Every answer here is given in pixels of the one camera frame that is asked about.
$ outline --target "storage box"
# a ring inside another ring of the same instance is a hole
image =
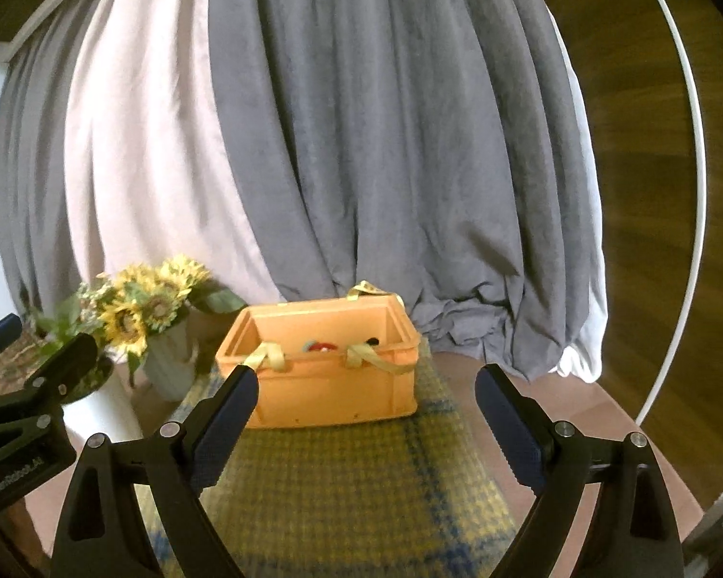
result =
[[[364,342],[372,337],[379,344],[370,349]],[[308,341],[338,349],[306,352]],[[288,302],[243,309],[216,361],[225,377],[238,365],[256,368],[260,399],[247,428],[352,424],[415,412],[419,342],[394,295]],[[253,359],[262,343],[277,343],[283,363],[278,355]]]

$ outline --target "metal pin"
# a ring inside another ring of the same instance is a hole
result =
[[[175,437],[179,434],[180,425],[176,421],[168,421],[166,424],[161,426],[160,434],[162,437],[170,438]]]
[[[97,432],[96,434],[92,434],[85,444],[89,447],[101,447],[106,438],[106,435],[101,432]]]
[[[576,434],[576,428],[569,421],[558,421],[554,425],[554,431],[561,437],[572,437]]]
[[[629,440],[632,442],[634,447],[645,447],[648,445],[648,437],[642,432],[632,432],[629,435]]]

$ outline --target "yellow strap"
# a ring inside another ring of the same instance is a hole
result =
[[[283,350],[278,343],[260,343],[241,365],[247,365],[257,371],[266,359],[273,371],[286,371]]]
[[[368,343],[349,345],[348,353],[345,357],[345,366],[350,369],[357,369],[362,366],[363,361],[367,361],[370,365],[374,365],[376,368],[387,371],[395,376],[406,374],[408,371],[413,370],[412,365],[395,365],[394,363],[384,361]]]
[[[396,299],[399,300],[399,303],[404,306],[405,303],[402,301],[401,297],[397,295],[396,293],[391,293],[390,291],[383,291],[383,289],[378,289],[374,284],[368,283],[366,280],[363,280],[355,287],[351,287],[349,289],[347,296],[345,296],[348,300],[355,301],[359,299],[360,295],[393,295],[396,296]]]

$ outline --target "white cable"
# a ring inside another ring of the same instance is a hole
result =
[[[688,271],[688,285],[685,287],[683,306],[680,308],[678,323],[675,326],[675,332],[673,333],[672,340],[669,343],[667,355],[664,358],[664,362],[661,363],[661,369],[656,377],[656,382],[654,383],[651,392],[648,394],[648,399],[645,400],[645,404],[640,410],[637,419],[634,420],[638,425],[643,423],[648,415],[648,412],[651,410],[653,403],[656,401],[658,392],[661,390],[661,386],[667,378],[667,373],[669,373],[672,360],[675,358],[675,353],[678,351],[680,339],[683,337],[685,322],[688,320],[688,313],[691,310],[691,303],[693,302],[694,292],[696,291],[696,280],[698,279],[699,268],[702,265],[704,232],[707,223],[707,162],[704,147],[702,111],[698,103],[696,81],[694,80],[691,63],[688,61],[688,55],[685,53],[683,39],[680,37],[678,27],[675,24],[675,19],[672,17],[672,13],[669,11],[666,1],[657,1],[659,7],[661,7],[661,12],[664,13],[664,17],[667,20],[669,31],[675,42],[675,48],[678,51],[680,66],[683,68],[685,86],[688,89],[688,103],[690,103],[691,106],[691,119],[694,128],[694,150],[696,153],[696,229],[694,231],[694,248],[691,256],[691,269]]]

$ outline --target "flower pot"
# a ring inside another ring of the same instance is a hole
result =
[[[103,432],[110,441],[133,441],[142,438],[142,428],[117,372],[105,384],[83,399],[62,405],[65,425],[84,441]]]
[[[158,395],[166,401],[183,399],[196,379],[197,345],[187,331],[187,320],[147,341],[143,370]]]

